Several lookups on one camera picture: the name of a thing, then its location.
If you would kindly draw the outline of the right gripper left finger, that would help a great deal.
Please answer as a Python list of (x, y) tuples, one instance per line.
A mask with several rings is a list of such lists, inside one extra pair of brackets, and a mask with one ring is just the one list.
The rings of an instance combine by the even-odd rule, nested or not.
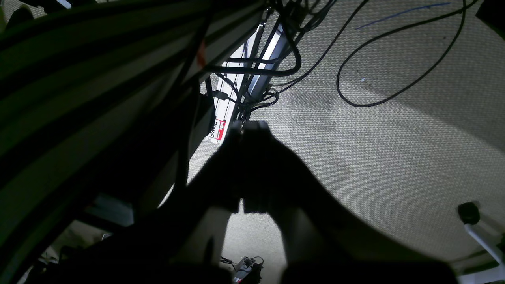
[(253, 197), (247, 166), (253, 122), (233, 124), (191, 183), (148, 217), (86, 249), (59, 269), (61, 284), (229, 283), (219, 267), (226, 227)]

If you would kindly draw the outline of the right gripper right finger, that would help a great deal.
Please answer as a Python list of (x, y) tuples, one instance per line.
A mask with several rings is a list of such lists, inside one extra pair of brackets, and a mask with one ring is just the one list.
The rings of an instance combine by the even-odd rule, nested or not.
[(288, 263), (283, 284), (456, 284), (453, 270), (366, 224), (323, 187), (305, 163), (276, 140), (265, 121), (250, 121), (252, 148), (247, 213), (267, 213), (278, 226)]

